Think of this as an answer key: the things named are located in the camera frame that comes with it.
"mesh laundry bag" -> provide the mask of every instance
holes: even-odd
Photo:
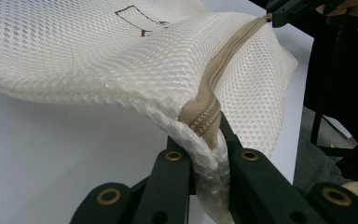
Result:
[[[0,1],[0,91],[151,119],[190,155],[217,223],[232,222],[220,111],[245,147],[269,156],[296,65],[266,18],[197,0]]]

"zipper tape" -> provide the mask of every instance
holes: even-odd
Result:
[[[210,149],[217,146],[221,119],[221,105],[213,93],[216,84],[231,58],[268,21],[270,14],[256,18],[243,25],[228,40],[206,66],[196,98],[187,102],[179,114],[178,121],[188,125],[196,135],[202,137]]]

